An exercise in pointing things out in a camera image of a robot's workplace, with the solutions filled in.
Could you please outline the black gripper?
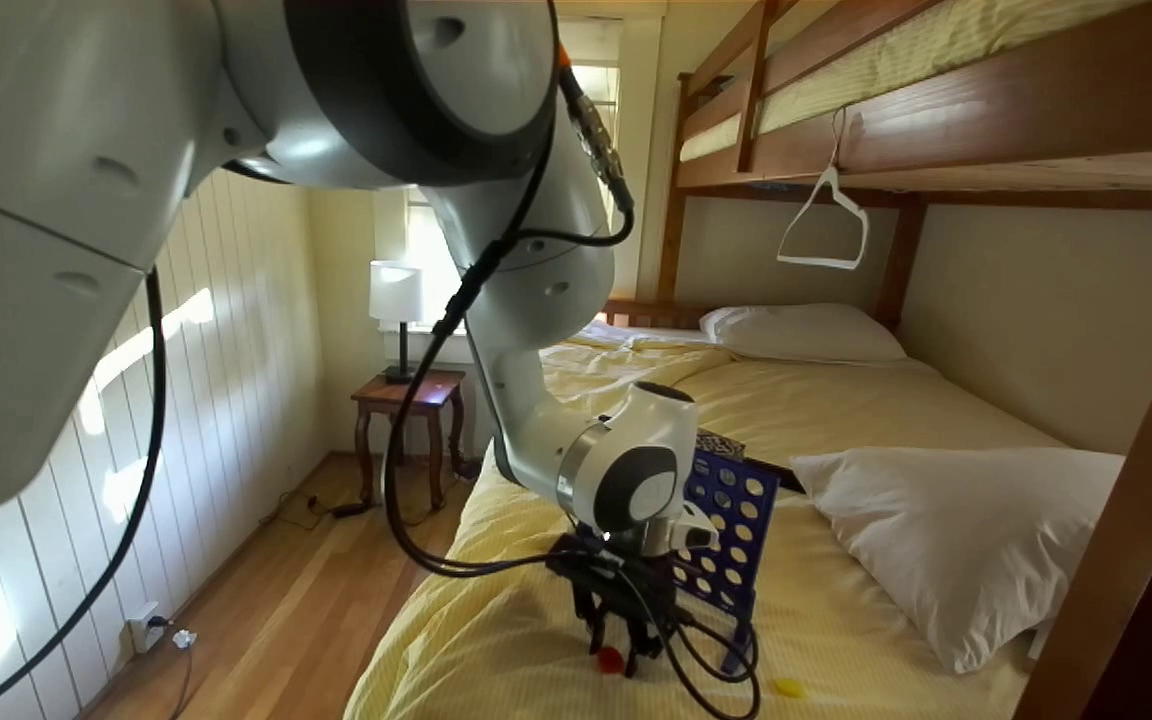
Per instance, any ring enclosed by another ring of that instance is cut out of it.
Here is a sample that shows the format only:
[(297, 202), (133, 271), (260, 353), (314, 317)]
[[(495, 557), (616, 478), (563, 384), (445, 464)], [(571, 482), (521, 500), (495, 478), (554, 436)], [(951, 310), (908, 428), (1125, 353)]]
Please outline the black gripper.
[(611, 616), (629, 625), (629, 660), (656, 660), (666, 653), (666, 642), (675, 633), (675, 578), (668, 562), (621, 551), (576, 528), (548, 548), (545, 566), (571, 585), (587, 658), (603, 658)]

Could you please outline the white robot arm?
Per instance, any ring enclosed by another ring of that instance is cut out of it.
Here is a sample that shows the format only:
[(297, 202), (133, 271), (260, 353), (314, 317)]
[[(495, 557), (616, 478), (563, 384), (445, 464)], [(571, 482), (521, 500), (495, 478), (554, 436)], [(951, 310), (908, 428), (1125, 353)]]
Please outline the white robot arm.
[(428, 198), (502, 473), (571, 531), (548, 570), (633, 648), (673, 635), (695, 412), (558, 405), (539, 353), (603, 306), (636, 226), (554, 0), (0, 0), (0, 503), (40, 473), (183, 202), (212, 174)]

